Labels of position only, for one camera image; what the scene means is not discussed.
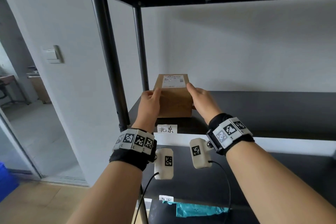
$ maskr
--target right hand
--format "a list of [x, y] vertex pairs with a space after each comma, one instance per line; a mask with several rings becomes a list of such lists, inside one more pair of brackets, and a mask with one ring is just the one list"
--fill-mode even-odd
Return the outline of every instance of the right hand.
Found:
[[196, 110], [207, 124], [209, 124], [213, 117], [223, 113], [208, 91], [195, 88], [190, 82], [187, 83], [187, 90], [192, 96]]

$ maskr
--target label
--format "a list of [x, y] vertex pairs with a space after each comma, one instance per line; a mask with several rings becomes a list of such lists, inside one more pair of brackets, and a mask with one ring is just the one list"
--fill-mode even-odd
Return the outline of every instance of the label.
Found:
[[158, 133], [174, 133], [177, 134], [177, 125], [157, 125]]
[[164, 195], [159, 195], [159, 200], [161, 200], [161, 201], [174, 202], [174, 197], [171, 197], [171, 196], [164, 196]]
[[183, 75], [164, 75], [162, 88], [185, 88], [186, 83]]

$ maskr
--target forearm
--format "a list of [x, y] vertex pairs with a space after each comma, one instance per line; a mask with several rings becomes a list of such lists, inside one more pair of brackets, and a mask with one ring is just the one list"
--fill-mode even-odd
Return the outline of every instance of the forearm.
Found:
[[141, 179], [139, 168], [120, 161], [109, 163], [67, 223], [131, 223]]
[[239, 142], [226, 158], [261, 224], [336, 223], [336, 209], [256, 143]]

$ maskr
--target wire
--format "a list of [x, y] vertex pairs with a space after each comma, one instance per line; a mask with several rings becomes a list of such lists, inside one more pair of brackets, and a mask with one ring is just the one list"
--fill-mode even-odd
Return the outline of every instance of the wire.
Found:
[[227, 219], [228, 219], [229, 212], [230, 212], [230, 209], [231, 209], [231, 186], [230, 186], [229, 178], [228, 178], [228, 175], [227, 175], [225, 169], [221, 166], [220, 163], [218, 163], [216, 161], [212, 161], [212, 160], [209, 160], [208, 162], [209, 163], [215, 163], [215, 164], [219, 165], [223, 169], [225, 177], [226, 177], [227, 184], [229, 186], [229, 210], [227, 211], [227, 215], [225, 216], [225, 219], [224, 219], [224, 224], [225, 224], [226, 221], [227, 221]]
[[149, 183], [151, 182], [151, 180], [154, 178], [154, 176], [155, 176], [155, 175], [158, 175], [158, 174], [159, 174], [159, 172], [153, 174], [153, 176], [149, 179], [149, 182], [147, 183], [147, 185], [146, 185], [146, 187], [145, 187], [145, 190], [143, 191], [142, 197], [141, 197], [141, 199], [140, 199], [140, 203], [139, 203], [138, 210], [137, 210], [137, 212], [136, 212], [136, 215], [135, 215], [133, 224], [135, 224], [135, 222], [136, 222], [136, 220], [137, 220], [137, 216], [138, 216], [138, 213], [139, 213], [140, 205], [141, 205], [142, 200], [144, 199], [144, 196], [145, 196], [146, 190], [147, 190], [147, 188], [148, 188], [148, 185], [149, 185]]

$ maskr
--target floor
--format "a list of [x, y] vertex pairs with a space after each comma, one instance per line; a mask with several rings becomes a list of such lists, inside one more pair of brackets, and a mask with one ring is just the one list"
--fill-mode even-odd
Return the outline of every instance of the floor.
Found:
[[14, 134], [43, 176], [85, 181], [52, 104], [36, 101], [3, 108]]
[[[0, 202], [0, 224], [65, 224], [87, 191], [87, 187], [24, 182]], [[142, 224], [140, 216], [136, 224]]]

